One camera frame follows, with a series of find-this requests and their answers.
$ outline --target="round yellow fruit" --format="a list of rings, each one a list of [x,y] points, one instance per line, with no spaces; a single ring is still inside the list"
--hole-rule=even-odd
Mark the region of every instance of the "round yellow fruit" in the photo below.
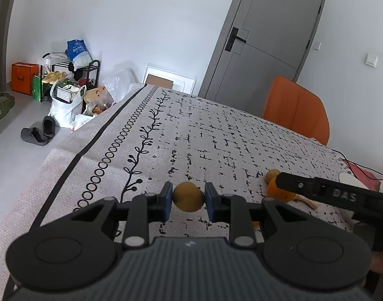
[[[277,185],[275,184],[275,179],[276,178],[272,178],[271,181],[269,181],[268,188],[267,188],[267,196],[283,201],[284,203],[288,203],[291,200],[294,200],[296,197],[296,194],[289,192],[287,190],[278,188]]]
[[[267,175],[265,176],[265,182],[269,184],[269,181],[271,181],[272,178],[276,178],[279,173],[280,171],[277,169],[269,170]]]
[[[188,213],[199,210],[204,205],[204,194],[195,184],[185,181],[177,185],[172,194],[177,208]]]

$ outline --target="door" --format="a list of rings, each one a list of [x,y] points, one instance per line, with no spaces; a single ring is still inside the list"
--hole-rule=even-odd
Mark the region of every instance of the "door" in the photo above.
[[[273,79],[297,78],[322,3],[241,0],[206,98],[261,116]]]

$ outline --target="light switch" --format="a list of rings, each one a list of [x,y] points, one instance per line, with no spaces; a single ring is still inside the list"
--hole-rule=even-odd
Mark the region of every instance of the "light switch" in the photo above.
[[[314,42],[313,43],[313,50],[318,51],[320,49],[321,42]]]
[[[366,58],[365,64],[375,68],[375,66],[377,64],[377,55],[375,55],[375,54],[368,54],[367,58]]]

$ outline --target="wire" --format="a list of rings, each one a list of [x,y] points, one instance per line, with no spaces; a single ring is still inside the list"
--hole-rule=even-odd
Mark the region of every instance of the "wire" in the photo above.
[[[374,169],[372,169],[372,168],[370,168],[370,167],[365,167],[365,166],[363,166],[363,165],[360,165],[360,164],[358,164],[358,163],[355,163],[355,162],[352,162],[352,161],[348,160],[348,159],[346,158],[346,156],[345,156],[343,153],[341,153],[340,151],[338,151],[338,150],[335,150],[335,149],[331,149],[331,150],[332,150],[332,151],[335,151],[335,152],[337,152],[337,153],[340,153],[340,154],[344,157],[345,161],[347,161],[347,163],[348,163],[348,167],[349,167],[349,169],[351,170],[352,174],[355,176],[356,179],[359,179],[359,178],[356,176],[355,172],[353,172],[350,163],[355,164],[355,165],[358,167],[358,169],[359,169],[360,171],[362,171],[362,173],[363,173],[366,177],[368,177],[370,180],[383,181],[383,179],[377,179],[377,178],[369,177],[369,176],[367,175],[367,173],[366,173],[365,171],[363,171],[363,169],[362,169],[361,167],[364,167],[365,169],[374,171],[374,172],[376,172],[376,173],[378,173],[378,174],[381,174],[381,175],[383,175],[383,173],[378,172],[378,171],[376,171],[376,170],[374,170]]]

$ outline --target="blue and white plastic bag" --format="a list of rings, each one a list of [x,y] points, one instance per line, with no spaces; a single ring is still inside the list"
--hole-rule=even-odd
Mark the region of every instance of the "blue and white plastic bag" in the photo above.
[[[88,66],[92,61],[83,40],[68,41],[68,56],[73,63],[74,71]]]

